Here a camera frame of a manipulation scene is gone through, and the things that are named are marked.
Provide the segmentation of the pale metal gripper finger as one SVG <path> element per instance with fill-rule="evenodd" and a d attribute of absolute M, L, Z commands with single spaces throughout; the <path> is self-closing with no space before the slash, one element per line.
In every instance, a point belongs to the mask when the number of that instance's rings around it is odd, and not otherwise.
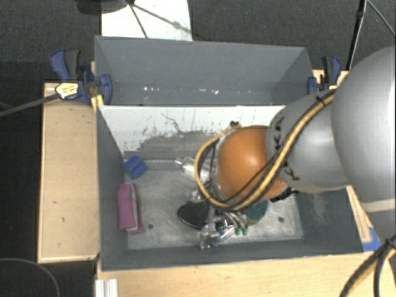
<path fill-rule="evenodd" d="M 206 224 L 200 233 L 201 238 L 217 238 L 218 237 L 218 230 L 216 228 L 216 224 L 209 223 Z"/>
<path fill-rule="evenodd" d="M 201 249 L 210 249 L 212 247 L 217 247 L 220 244 L 219 238 L 200 238 L 199 247 Z"/>

